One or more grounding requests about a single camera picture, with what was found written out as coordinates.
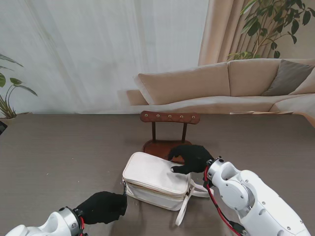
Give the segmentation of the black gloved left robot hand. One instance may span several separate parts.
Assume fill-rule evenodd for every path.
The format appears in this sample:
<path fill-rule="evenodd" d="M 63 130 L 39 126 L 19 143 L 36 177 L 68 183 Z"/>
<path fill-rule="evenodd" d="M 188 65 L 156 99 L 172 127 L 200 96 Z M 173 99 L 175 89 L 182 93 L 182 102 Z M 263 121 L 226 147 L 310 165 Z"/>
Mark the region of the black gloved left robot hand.
<path fill-rule="evenodd" d="M 82 216 L 88 225 L 109 224 L 124 216 L 127 209 L 127 195 L 111 192 L 97 192 L 77 206 L 73 211 Z"/>

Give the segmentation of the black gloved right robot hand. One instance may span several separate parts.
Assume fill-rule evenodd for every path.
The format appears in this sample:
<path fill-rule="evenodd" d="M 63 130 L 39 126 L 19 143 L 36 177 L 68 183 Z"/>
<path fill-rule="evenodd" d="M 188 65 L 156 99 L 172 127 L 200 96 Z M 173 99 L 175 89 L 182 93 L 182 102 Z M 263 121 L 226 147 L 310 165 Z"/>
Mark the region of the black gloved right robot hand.
<path fill-rule="evenodd" d="M 209 160 L 214 161 L 214 157 L 207 151 L 204 146 L 199 145 L 180 145 L 170 150 L 168 160 L 181 156 L 184 165 L 173 166 L 171 171 L 174 173 L 187 175 L 191 172 L 202 173 L 207 167 Z"/>

